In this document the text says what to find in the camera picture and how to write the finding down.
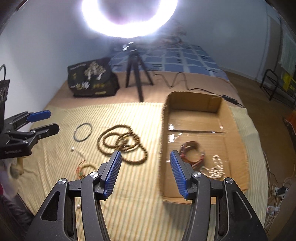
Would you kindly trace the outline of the blue patterned bed sheet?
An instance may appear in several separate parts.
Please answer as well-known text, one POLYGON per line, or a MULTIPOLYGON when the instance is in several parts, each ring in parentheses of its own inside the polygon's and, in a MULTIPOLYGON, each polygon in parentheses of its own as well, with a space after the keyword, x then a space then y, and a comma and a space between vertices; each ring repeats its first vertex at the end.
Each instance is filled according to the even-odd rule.
POLYGON ((137 50, 149 70, 203 74, 228 80, 226 73, 199 45, 139 45, 137 50))

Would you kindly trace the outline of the white knitted towel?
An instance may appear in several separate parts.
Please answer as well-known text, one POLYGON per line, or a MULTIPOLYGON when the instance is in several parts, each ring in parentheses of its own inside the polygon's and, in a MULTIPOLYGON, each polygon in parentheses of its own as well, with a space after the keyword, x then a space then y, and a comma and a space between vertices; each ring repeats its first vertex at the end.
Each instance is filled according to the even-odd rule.
POLYGON ((295 73, 295 55, 295 41, 288 33, 284 33, 280 65, 290 75, 295 73))

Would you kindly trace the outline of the black clothes rack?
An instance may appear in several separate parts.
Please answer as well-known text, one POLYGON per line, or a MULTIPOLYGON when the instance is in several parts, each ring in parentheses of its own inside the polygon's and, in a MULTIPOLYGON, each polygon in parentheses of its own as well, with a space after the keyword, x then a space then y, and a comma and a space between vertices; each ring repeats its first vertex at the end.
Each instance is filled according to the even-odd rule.
POLYGON ((270 101, 277 100, 290 108, 295 108, 295 93, 283 89, 282 77, 286 71, 280 65, 283 35, 288 33, 292 38, 293 36, 280 18, 269 16, 267 25, 267 54, 260 77, 260 88, 266 92, 270 101))

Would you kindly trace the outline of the black snack bag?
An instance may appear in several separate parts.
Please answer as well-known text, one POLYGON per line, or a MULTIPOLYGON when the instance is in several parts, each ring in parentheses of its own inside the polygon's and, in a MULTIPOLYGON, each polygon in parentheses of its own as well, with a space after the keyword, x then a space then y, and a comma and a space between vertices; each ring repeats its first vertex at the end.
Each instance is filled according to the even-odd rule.
POLYGON ((117 75, 112 72, 110 61, 109 57, 104 57, 68 66, 67 83, 73 96, 115 96, 120 85, 117 75))

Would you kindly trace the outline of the red leather watch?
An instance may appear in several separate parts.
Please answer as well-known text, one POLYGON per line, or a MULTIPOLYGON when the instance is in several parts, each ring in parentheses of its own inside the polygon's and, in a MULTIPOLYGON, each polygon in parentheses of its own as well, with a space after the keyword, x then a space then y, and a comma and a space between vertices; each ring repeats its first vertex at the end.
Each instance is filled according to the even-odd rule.
POLYGON ((194 170, 200 169, 204 164, 205 152, 196 141, 188 141, 180 146, 181 159, 191 165, 194 170))

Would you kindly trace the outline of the cardboard box tray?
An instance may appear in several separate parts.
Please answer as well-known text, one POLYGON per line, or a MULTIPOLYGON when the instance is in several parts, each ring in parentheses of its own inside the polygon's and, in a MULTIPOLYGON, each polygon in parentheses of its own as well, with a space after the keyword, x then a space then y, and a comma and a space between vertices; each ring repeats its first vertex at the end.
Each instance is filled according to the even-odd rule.
POLYGON ((196 141, 205 152, 204 165, 214 166, 218 155, 226 177, 239 188, 249 188, 249 165, 245 145, 233 113, 223 98, 194 92, 172 92, 163 107, 159 189, 163 201, 189 204, 179 193, 170 166, 170 153, 188 141, 196 141))

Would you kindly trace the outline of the yellow crate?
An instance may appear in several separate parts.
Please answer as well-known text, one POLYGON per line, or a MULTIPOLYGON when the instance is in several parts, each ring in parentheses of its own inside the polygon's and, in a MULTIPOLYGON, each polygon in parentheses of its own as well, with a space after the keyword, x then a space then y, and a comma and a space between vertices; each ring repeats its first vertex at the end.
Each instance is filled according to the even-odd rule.
POLYGON ((287 72, 285 72, 283 74, 282 79, 283 79, 283 89, 286 92, 295 93, 295 80, 293 79, 293 77, 287 72))

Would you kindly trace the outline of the yellow striped cloth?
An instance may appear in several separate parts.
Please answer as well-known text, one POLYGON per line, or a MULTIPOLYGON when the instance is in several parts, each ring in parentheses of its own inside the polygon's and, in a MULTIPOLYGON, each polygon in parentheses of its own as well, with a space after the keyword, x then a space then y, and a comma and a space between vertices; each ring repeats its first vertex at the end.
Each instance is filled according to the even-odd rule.
MULTIPOLYGON (((100 201, 109 240, 183 240, 192 202, 163 201, 159 168, 163 124, 161 103, 122 103, 62 109, 50 106, 51 117, 35 127, 56 123, 58 134, 40 140, 24 161, 19 194, 37 214, 61 179, 83 179, 121 153, 121 166, 112 194, 100 201)), ((259 135, 245 108, 230 107, 245 145, 249 188, 243 192, 261 224, 267 205, 267 174, 259 135)), ((214 166, 194 170, 209 179, 226 177, 218 155, 214 166)), ((85 240, 79 198, 75 199, 78 240, 85 240)), ((211 198, 207 240, 215 240, 216 198, 211 198)))

